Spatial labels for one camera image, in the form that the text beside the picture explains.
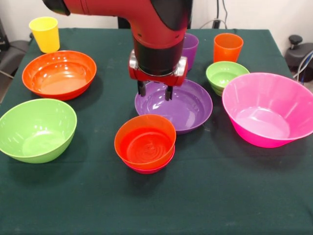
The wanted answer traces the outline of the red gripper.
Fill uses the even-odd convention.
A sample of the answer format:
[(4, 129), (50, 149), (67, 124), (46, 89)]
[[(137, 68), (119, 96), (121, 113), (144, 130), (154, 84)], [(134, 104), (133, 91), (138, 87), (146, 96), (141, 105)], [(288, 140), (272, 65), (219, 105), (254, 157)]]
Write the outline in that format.
[(167, 85), (165, 90), (165, 100), (172, 100), (173, 86), (181, 86), (188, 72), (188, 60), (187, 57), (182, 56), (176, 65), (176, 68), (172, 73), (166, 75), (151, 75), (138, 66), (138, 61), (135, 56), (134, 49), (131, 51), (129, 56), (128, 70), (130, 78), (137, 81), (138, 94), (140, 96), (146, 95), (146, 83), (147, 81), (153, 81), (163, 83)]

